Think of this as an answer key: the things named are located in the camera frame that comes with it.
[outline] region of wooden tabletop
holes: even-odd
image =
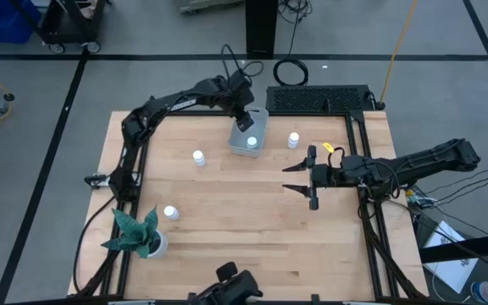
[[[120,122],[126,115],[112,113],[99,164],[101,173],[110,173],[118,162],[123,141]],[[385,113],[365,113],[365,118],[373,157],[394,158]],[[356,190],[318,190],[319,210],[310,211],[308,199],[281,186],[308,183],[307,171],[281,172],[300,163],[308,145],[318,147],[318,164],[327,161],[328,152],[321,147],[324,142],[349,153],[345,120],[270,117],[259,158],[231,154],[227,140],[233,121],[214,116],[168,117],[153,135],[137,218],[143,221],[158,205],[159,229],[169,237],[169,250],[160,259],[131,255],[125,297],[187,299],[188,292],[201,292],[217,281],[219,266],[235,261],[239,270],[252,272],[265,300],[306,301],[311,294],[319,294],[325,301],[373,300]],[[357,124],[354,130],[362,153]],[[300,141],[291,150],[287,137],[293,131]],[[197,149],[206,157],[202,168],[191,156]],[[339,162],[336,154],[332,163]],[[111,196],[108,189],[94,191],[87,218]],[[179,220],[170,221],[163,215],[167,205],[179,209]],[[393,258],[426,293],[408,212],[393,204],[384,204],[383,210]],[[105,259],[107,250],[99,245],[109,239],[113,221],[107,209],[86,232],[79,261],[81,285]],[[380,258],[379,266],[383,293],[389,295]],[[119,260],[114,269],[111,292],[115,291]]]

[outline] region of concrete floor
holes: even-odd
[[[114,1],[103,21],[101,53],[210,54],[218,53],[224,43],[236,53],[245,52],[242,6],[181,15],[169,0]],[[488,35],[488,1],[472,4]],[[389,54],[410,2],[316,0],[313,5],[314,13],[297,28],[294,53]],[[277,53],[287,52],[291,31],[292,25],[279,19]],[[23,46],[0,48],[6,54],[48,53],[36,36]],[[71,54],[81,52],[75,46],[67,49]],[[400,54],[486,53],[462,1],[429,0],[419,2]],[[265,71],[253,80],[256,105],[265,104],[266,86],[276,85],[274,64],[264,61]],[[368,84],[377,97],[388,66],[386,61],[305,64],[309,85]],[[0,79],[17,97],[12,115],[0,124],[0,279],[76,66],[76,61],[0,61]],[[222,73],[220,61],[86,64],[7,302],[65,296],[91,195],[82,178],[97,168],[110,112],[134,108],[150,95],[170,94]],[[291,66],[280,68],[287,82],[299,80],[300,73]],[[482,157],[480,169],[488,168],[488,61],[396,62],[386,103],[397,154],[466,137]],[[464,176],[442,173],[419,185],[430,190]],[[488,186],[447,205],[446,211],[488,231]],[[454,221],[451,225],[480,236]]]

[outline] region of potted plant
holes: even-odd
[[[101,246],[110,250],[136,251],[141,258],[161,258],[165,255],[169,240],[158,231],[156,208],[146,215],[142,224],[120,210],[113,208],[112,212],[122,234]]]

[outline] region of white pot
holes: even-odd
[[[156,230],[159,234],[159,238],[161,239],[161,242],[159,243],[159,248],[155,252],[152,252],[148,254],[148,258],[162,258],[165,256],[165,253],[167,252],[167,248],[169,247],[169,238],[158,230]]]

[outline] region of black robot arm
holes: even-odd
[[[117,201],[133,201],[138,194],[137,178],[133,176],[138,153],[169,113],[193,105],[210,108],[218,106],[230,117],[235,117],[238,128],[245,131],[253,125],[252,118],[244,110],[246,105],[253,102],[250,87],[249,78],[239,69],[228,80],[218,75],[201,80],[186,91],[161,98],[150,97],[143,106],[133,109],[122,121],[124,150],[114,172],[109,177],[86,177],[85,182],[96,187],[100,181],[109,178],[108,185]]]
[[[316,165],[316,147],[310,146],[308,156],[300,164],[283,169],[285,172],[310,170],[310,186],[284,187],[309,197],[312,210],[319,208],[317,187],[366,186],[371,199],[383,200],[389,195],[398,197],[401,186],[410,187],[417,180],[442,170],[472,171],[480,161],[470,142],[465,139],[453,139],[431,149],[394,159],[345,156],[342,148],[336,150],[342,153],[340,168],[330,164]]]

